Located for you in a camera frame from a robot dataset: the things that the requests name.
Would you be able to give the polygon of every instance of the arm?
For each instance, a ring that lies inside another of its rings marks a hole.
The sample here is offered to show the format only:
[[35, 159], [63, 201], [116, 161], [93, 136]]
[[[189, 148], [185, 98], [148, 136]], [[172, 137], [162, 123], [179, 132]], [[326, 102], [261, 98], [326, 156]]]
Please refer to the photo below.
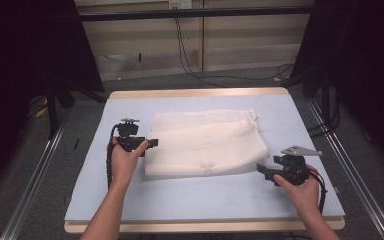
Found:
[[[307, 165], [309, 169], [316, 171], [312, 166]], [[288, 193], [298, 216], [302, 219], [304, 226], [314, 240], [340, 239], [338, 235], [327, 225], [318, 208], [319, 183], [310, 175], [308, 180], [298, 186], [294, 186], [280, 175], [275, 175], [274, 179]]]
[[107, 195], [80, 239], [118, 238], [124, 197], [138, 158], [145, 151], [147, 145], [147, 141], [143, 141], [134, 152], [126, 152], [120, 145], [114, 147], [111, 156], [113, 181]]

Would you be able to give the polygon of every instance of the forearm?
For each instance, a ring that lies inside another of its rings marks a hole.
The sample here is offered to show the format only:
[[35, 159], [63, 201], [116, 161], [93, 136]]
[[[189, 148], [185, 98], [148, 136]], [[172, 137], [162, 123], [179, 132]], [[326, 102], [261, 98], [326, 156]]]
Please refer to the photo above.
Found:
[[118, 238], [123, 202], [128, 183], [113, 182], [81, 239]]
[[327, 225], [318, 208], [307, 209], [306, 211], [298, 212], [305, 228], [314, 240], [339, 240], [336, 233]]

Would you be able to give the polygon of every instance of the electrical outlet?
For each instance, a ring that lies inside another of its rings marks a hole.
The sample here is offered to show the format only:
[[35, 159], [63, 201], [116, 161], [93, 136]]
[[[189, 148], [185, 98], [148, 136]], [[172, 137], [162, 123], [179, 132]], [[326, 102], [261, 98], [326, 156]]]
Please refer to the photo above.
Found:
[[180, 9], [180, 0], [169, 0], [168, 9]]
[[180, 9], [192, 9], [192, 0], [180, 0]]

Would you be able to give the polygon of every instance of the black horizontal bar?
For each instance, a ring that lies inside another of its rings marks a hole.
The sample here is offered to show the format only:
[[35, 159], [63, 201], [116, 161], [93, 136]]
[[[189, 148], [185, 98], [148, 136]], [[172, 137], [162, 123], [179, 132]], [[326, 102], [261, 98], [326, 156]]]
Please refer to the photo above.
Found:
[[332, 11], [332, 9], [319, 8], [319, 7], [316, 8], [313, 6], [179, 9], [179, 10], [154, 10], [154, 11], [137, 11], [137, 12], [81, 13], [80, 19], [81, 21], [84, 21], [84, 22], [91, 22], [91, 21], [112, 21], [112, 20], [162, 19], [162, 18], [289, 15], [289, 14], [309, 14], [316, 11], [326, 12], [326, 11]]

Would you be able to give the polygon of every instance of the cream fabric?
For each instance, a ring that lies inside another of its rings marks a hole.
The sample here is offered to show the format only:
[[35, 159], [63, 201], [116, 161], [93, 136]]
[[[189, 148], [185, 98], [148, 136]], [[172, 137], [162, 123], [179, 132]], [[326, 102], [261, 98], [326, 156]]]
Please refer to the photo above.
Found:
[[159, 146], [147, 150], [145, 174], [223, 174], [268, 158], [254, 120], [252, 109], [157, 113], [148, 138]]

